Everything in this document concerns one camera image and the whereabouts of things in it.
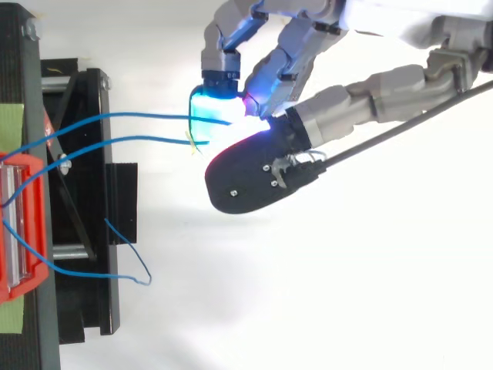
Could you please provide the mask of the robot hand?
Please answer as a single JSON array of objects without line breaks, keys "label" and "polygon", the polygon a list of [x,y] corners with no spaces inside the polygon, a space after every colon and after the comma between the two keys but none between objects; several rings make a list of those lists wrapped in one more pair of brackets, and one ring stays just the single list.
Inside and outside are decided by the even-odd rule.
[{"label": "robot hand", "polygon": [[[410,64],[300,101],[316,58],[348,32],[428,50]],[[205,172],[225,214],[267,207],[329,167],[492,88],[490,1],[228,1],[204,31],[202,97],[239,98],[268,129],[218,153]]]}]

